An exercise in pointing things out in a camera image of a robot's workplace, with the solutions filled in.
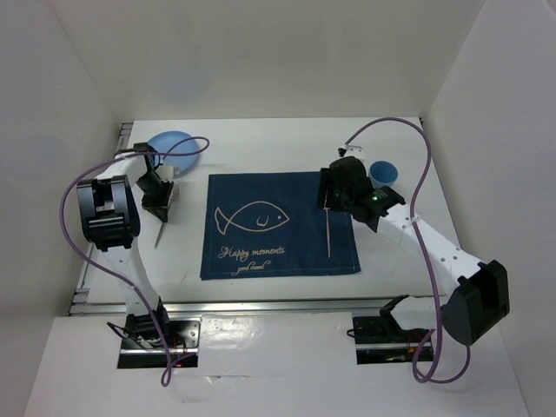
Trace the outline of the gold metal spoon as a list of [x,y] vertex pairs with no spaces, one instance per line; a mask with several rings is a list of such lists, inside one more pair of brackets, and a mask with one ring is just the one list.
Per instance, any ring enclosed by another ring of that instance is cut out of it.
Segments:
[[329,208],[324,208],[326,219],[326,242],[327,242],[327,257],[331,258],[331,241],[330,241],[330,224],[329,224]]

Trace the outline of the gold metal fork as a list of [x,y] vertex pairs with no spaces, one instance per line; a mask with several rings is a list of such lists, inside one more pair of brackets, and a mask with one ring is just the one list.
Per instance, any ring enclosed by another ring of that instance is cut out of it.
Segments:
[[155,244],[154,244],[154,248],[157,248],[161,239],[162,239],[162,235],[164,233],[164,230],[167,226],[166,222],[162,222],[160,225],[160,228],[158,229],[157,235],[156,235],[156,240],[155,240]]

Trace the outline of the light blue plastic plate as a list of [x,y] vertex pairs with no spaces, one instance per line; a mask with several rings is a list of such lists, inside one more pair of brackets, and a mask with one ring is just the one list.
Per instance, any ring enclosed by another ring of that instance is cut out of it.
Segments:
[[165,131],[148,140],[148,145],[158,153],[169,153],[172,156],[156,156],[157,166],[170,166],[182,176],[193,168],[198,159],[202,140],[192,139],[191,135],[182,131]]

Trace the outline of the light blue plastic cup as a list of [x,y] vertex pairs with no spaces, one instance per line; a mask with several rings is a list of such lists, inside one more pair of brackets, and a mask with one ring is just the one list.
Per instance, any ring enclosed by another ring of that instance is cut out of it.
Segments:
[[398,169],[387,161],[373,162],[368,170],[370,181],[375,189],[392,187],[398,179]]

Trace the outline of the dark blue fish placemat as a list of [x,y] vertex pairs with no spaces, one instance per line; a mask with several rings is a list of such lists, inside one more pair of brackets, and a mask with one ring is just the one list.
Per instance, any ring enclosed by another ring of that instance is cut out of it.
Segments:
[[317,207],[314,172],[210,175],[204,281],[352,275],[361,271],[350,214]]

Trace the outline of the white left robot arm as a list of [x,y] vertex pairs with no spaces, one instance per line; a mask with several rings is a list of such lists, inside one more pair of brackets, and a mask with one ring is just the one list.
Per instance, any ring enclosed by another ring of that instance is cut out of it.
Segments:
[[156,166],[155,149],[139,143],[116,155],[115,163],[95,178],[80,181],[76,193],[83,235],[105,255],[124,293],[127,318],[121,337],[158,348],[171,339],[172,325],[140,256],[141,223],[132,192],[137,186],[142,208],[168,222],[176,187],[161,179]]

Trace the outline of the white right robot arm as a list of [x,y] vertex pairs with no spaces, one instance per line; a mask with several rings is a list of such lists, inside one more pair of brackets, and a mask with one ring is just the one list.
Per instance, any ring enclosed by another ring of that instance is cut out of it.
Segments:
[[374,188],[359,159],[343,157],[321,169],[317,205],[350,214],[432,268],[439,295],[401,295],[390,301],[379,320],[386,339],[397,341],[408,330],[441,326],[470,347],[508,315],[506,268],[458,248],[388,186]]

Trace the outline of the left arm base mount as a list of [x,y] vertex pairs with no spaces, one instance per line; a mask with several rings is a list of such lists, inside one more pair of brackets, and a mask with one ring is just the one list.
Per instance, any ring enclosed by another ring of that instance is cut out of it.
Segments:
[[174,368],[198,367],[199,342],[202,329],[200,318],[171,319],[166,327],[166,345],[155,331],[154,337],[145,339],[132,332],[128,323],[118,326],[107,322],[109,329],[120,339],[118,369],[152,369],[167,366],[166,352]]

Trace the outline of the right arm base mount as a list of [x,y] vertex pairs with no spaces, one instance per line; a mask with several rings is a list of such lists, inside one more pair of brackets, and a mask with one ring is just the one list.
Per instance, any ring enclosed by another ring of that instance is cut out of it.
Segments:
[[346,335],[354,340],[358,365],[411,362],[426,329],[401,330],[380,316],[355,316]]

